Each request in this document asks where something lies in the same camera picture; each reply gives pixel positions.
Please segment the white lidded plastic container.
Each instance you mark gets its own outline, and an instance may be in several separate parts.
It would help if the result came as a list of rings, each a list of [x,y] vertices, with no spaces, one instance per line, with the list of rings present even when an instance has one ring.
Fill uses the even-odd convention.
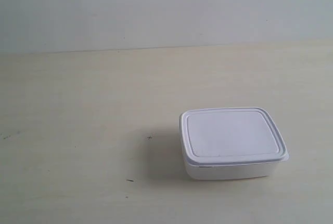
[[[185,169],[196,180],[266,177],[289,159],[274,120],[259,107],[189,110],[179,129]]]

